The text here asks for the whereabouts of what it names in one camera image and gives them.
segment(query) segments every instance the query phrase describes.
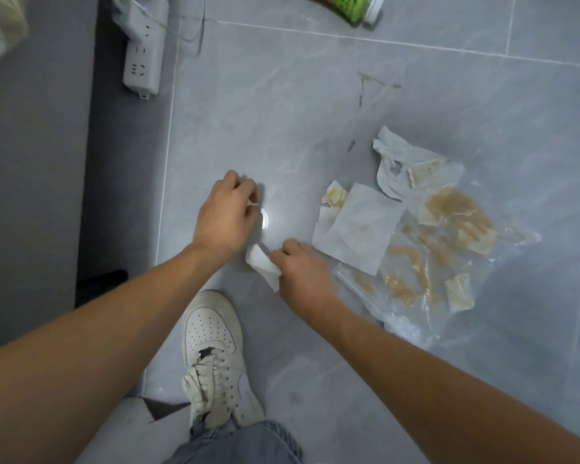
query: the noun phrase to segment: bottle cap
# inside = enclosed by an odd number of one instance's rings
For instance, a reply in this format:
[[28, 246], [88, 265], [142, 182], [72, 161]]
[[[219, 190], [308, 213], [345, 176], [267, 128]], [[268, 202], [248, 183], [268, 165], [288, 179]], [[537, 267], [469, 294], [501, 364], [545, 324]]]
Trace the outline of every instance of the bottle cap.
[[367, 7], [367, 11], [365, 16], [363, 17], [363, 21], [367, 24], [373, 24], [378, 19], [378, 14], [380, 13], [380, 8], [382, 8], [382, 4], [385, 0], [372, 0], [369, 6]]

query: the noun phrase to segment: bottle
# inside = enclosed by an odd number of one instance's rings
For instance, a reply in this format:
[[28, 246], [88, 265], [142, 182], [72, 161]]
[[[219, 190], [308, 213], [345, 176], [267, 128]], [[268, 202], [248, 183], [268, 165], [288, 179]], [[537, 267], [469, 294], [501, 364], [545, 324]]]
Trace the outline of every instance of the bottle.
[[385, 0], [326, 0], [337, 8], [354, 24], [363, 19], [367, 24], [373, 24], [378, 18], [380, 8]]

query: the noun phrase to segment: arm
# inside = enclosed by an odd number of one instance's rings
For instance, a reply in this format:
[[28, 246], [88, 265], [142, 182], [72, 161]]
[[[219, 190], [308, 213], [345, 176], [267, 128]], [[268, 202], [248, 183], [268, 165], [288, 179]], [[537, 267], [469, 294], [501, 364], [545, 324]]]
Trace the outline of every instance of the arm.
[[351, 311], [307, 244], [286, 241], [271, 260], [288, 306], [340, 352], [431, 462], [580, 462], [579, 437]]
[[193, 243], [173, 259], [0, 349], [0, 462], [72, 462], [181, 314], [240, 249], [255, 182], [213, 187]]

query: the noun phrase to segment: power strip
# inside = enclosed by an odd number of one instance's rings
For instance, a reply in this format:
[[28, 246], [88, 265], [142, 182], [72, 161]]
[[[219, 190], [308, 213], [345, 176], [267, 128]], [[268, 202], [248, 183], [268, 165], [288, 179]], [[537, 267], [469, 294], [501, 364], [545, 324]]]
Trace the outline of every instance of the power strip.
[[[167, 24], [170, 5], [168, 0], [136, 0], [147, 9], [150, 15]], [[140, 9], [131, 4], [127, 23], [134, 26], [137, 35], [131, 36], [127, 44], [127, 56], [122, 82], [131, 91], [137, 92], [141, 99], [149, 99], [159, 94], [161, 85], [161, 65], [166, 45], [166, 30], [143, 15]]]

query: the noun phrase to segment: gray tile floor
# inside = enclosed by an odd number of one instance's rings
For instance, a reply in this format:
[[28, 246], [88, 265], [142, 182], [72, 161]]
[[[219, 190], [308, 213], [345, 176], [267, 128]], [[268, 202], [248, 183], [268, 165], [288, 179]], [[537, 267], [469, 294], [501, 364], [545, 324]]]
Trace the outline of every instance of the gray tile floor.
[[[196, 16], [199, 3], [186, 0], [185, 12]], [[174, 71], [173, 81], [164, 73], [169, 96], [155, 100], [170, 116], [155, 144], [159, 211], [134, 223], [159, 231], [130, 250], [155, 262], [177, 254], [229, 168], [263, 186], [265, 245], [309, 241], [332, 179], [375, 187], [370, 144], [387, 125], [464, 163], [544, 237], [488, 281], [434, 353], [580, 434], [580, 0], [387, 0], [383, 9], [370, 31], [313, 0], [207, 0], [199, 53], [166, 51]], [[425, 462], [239, 258], [207, 286], [236, 305], [252, 386], [310, 461]], [[471, 335], [459, 341], [459, 331]], [[147, 397], [184, 401], [179, 345], [177, 327], [147, 368]]]

